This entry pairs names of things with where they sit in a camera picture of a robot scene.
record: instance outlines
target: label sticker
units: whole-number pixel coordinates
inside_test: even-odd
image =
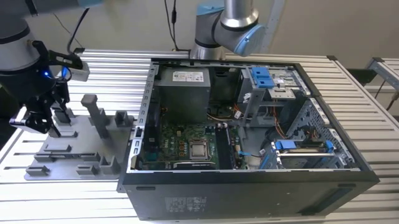
[[[204,82],[202,71],[175,71],[174,82]]]
[[[274,79],[275,83],[284,83],[282,79]]]
[[[166,197],[168,212],[204,212],[207,197]]]
[[[242,112],[238,111],[236,114],[235,114],[235,118],[239,119],[240,116],[242,116]]]

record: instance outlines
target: white label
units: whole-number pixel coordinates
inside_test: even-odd
[[[203,82],[204,75],[202,71],[176,71],[172,80],[174,82]]]
[[[235,114],[235,118],[239,119],[240,116],[242,116],[242,112],[238,111],[236,114]]]
[[[274,79],[275,83],[284,83],[282,79]]]

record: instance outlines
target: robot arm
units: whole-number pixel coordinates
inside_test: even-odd
[[[252,0],[219,0],[200,4],[190,57],[223,60],[223,47],[240,56],[248,56],[266,35],[266,27],[258,23],[258,18]]]
[[[0,85],[21,103],[9,124],[29,132],[61,137],[52,112],[61,123],[70,123],[67,81],[87,80],[88,67],[78,55],[57,53],[35,40],[28,24],[21,18],[60,9],[83,6],[98,0],[4,0],[0,7]],[[51,65],[63,66],[61,77],[52,75]]]

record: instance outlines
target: metal work table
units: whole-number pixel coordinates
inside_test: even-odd
[[[375,57],[367,68],[375,70],[387,83],[399,91],[399,59]]]
[[[83,59],[91,67],[90,81],[70,82],[70,107],[76,114],[84,114],[80,99],[86,93],[95,93],[99,97],[98,105],[107,113],[128,110],[131,115],[138,116],[151,57],[187,56],[186,52],[86,50]],[[340,124],[380,177],[380,183],[327,217],[290,218],[280,221],[278,218],[266,218],[180,222],[398,223],[399,124],[340,63],[324,56],[252,55],[242,58],[228,55],[227,58],[302,64]],[[17,130],[0,151],[0,221],[21,220],[29,224],[142,223],[127,195],[115,191],[116,181],[24,180],[25,167],[31,164],[33,153],[39,151],[44,139],[43,134]]]

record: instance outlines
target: white wall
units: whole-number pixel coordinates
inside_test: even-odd
[[[167,0],[170,14],[172,0]],[[204,0],[178,0],[176,42],[191,49],[195,37],[196,5]],[[272,0],[255,0],[259,22],[266,23]],[[83,9],[59,12],[64,25],[74,29]],[[52,14],[27,19],[35,37],[47,47],[66,52],[68,33]],[[174,44],[167,26],[163,0],[110,0],[91,8],[78,32],[78,40],[88,49],[171,50]]]
[[[399,0],[286,0],[270,53],[335,55],[348,68],[399,58]]]

